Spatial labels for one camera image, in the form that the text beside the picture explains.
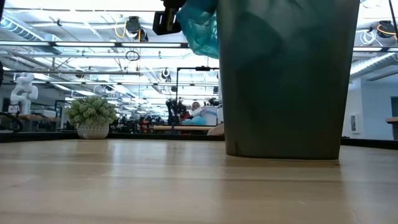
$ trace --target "white pot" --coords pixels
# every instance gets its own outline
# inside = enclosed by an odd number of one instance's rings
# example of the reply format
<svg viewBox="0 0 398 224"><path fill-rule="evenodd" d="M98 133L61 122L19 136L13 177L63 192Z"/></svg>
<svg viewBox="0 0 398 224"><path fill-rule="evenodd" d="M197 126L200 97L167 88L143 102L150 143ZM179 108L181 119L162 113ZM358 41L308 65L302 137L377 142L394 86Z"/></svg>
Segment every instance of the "white pot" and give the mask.
<svg viewBox="0 0 398 224"><path fill-rule="evenodd" d="M77 134L83 139L104 139L109 133L108 124L79 124Z"/></svg>

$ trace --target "potted plant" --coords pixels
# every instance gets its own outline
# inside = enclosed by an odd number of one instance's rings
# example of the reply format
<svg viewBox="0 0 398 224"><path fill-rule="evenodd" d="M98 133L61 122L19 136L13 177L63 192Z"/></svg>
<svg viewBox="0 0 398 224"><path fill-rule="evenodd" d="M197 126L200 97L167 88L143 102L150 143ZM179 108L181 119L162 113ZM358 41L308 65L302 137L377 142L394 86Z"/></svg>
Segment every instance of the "potted plant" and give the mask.
<svg viewBox="0 0 398 224"><path fill-rule="evenodd" d="M72 125L77 125L77 133L84 139L104 139L109 133L109 124L117 119L114 105L97 96L72 101L65 114Z"/></svg>

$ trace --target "blue plastic bag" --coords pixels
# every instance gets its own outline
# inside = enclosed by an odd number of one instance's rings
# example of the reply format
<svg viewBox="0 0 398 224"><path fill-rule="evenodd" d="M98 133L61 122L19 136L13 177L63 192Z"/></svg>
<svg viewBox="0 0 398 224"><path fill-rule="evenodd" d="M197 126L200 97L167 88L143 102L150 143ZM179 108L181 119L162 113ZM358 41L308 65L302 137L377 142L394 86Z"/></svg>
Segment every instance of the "blue plastic bag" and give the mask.
<svg viewBox="0 0 398 224"><path fill-rule="evenodd" d="M218 59L218 0L187 0L177 13L182 32L197 55Z"/></svg>

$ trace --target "gray trash can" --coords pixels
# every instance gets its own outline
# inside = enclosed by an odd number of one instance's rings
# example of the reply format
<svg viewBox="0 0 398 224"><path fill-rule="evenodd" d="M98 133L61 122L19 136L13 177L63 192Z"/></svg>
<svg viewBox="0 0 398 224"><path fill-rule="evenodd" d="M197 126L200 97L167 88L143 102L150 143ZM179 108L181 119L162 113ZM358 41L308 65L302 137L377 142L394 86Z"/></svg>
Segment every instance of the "gray trash can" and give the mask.
<svg viewBox="0 0 398 224"><path fill-rule="evenodd" d="M359 1L220 0L227 154L337 159Z"/></svg>

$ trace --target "green plant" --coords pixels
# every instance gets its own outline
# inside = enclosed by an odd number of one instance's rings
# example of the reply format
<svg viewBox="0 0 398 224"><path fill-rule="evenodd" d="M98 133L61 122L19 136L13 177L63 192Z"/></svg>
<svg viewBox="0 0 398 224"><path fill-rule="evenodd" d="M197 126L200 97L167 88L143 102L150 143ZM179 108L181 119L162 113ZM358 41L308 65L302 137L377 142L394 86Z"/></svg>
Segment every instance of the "green plant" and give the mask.
<svg viewBox="0 0 398 224"><path fill-rule="evenodd" d="M72 101L72 106L65 110L71 124L110 124L116 117L114 105L106 99L89 96Z"/></svg>

